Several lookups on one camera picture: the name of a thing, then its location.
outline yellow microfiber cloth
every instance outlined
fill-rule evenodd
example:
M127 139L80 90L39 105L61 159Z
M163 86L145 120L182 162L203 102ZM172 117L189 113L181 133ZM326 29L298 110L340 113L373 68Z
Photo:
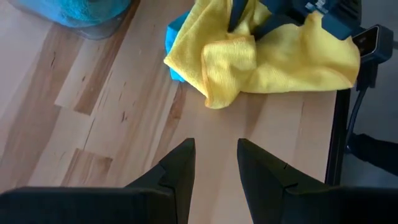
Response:
M283 25L255 42L250 34L270 16L248 0L239 25L228 33L232 0L197 0L164 62L206 96L209 108L224 108L240 91L282 93L351 88L360 55L352 38L338 40L322 29L322 15L301 27Z

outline gray floor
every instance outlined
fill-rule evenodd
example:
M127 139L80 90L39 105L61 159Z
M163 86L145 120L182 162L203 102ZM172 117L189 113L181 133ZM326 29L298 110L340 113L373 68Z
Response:
M362 0L362 2L362 26L367 28L374 24L382 24L392 29L396 35L395 40L398 40L398 1ZM357 95L357 92L352 91L352 103ZM376 88L366 93L354 132L365 133L380 140L398 142L398 50L394 51L390 61L380 65ZM398 177L348 155L343 161L341 183L398 188Z

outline wooden table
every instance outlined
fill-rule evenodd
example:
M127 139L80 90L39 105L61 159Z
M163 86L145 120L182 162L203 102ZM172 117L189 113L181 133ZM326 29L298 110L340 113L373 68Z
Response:
M165 28L192 1L138 4L114 36L93 41L0 2L0 191L122 187L188 137L197 145L190 223L251 223L238 138L325 180L336 92L242 93L205 108L163 64Z

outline teal cloth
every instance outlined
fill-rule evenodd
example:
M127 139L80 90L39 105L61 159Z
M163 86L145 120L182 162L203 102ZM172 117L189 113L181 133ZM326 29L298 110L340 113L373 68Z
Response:
M131 0L18 0L26 9L72 28L95 26L122 13Z
M180 31L182 24L187 19L188 14L189 14L189 11L182 14L182 16L178 17L176 20L174 20L167 26L166 40L165 40L165 48L166 48L167 53L169 53L171 51L174 41L177 38L177 34ZM172 68L170 68L170 77L172 80L185 82L185 80Z

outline wood grain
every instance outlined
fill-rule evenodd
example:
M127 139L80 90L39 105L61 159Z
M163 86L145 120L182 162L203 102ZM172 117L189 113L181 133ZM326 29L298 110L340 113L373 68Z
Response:
M0 191L123 187L185 138L195 138L197 149L190 223L252 222L238 138L324 180L335 92L242 93L231 106L209 110L196 89L169 78L165 29L193 1L142 1L101 41L6 4L0 2Z

